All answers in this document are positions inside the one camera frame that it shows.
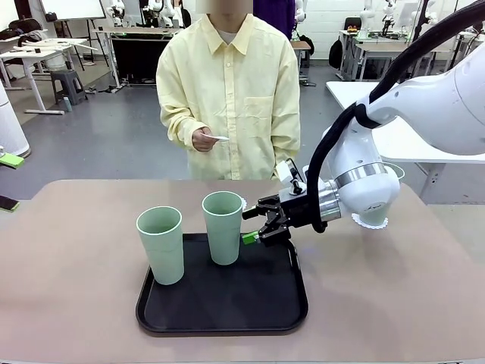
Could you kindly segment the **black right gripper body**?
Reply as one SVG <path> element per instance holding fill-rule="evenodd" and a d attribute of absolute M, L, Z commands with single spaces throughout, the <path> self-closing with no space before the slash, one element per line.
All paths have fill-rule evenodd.
<path fill-rule="evenodd" d="M 304 192 L 294 196 L 288 190 L 281 190 L 279 200 L 279 222 L 281 224 L 294 228 L 311 225 L 314 229 L 319 229 L 318 195 L 316 193 Z"/>

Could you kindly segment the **person's right hand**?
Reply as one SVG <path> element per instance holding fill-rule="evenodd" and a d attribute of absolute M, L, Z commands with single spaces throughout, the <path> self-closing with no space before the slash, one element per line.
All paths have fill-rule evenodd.
<path fill-rule="evenodd" d="M 209 152 L 216 142 L 208 127 L 199 128 L 192 134 L 192 145 L 198 152 Z"/>

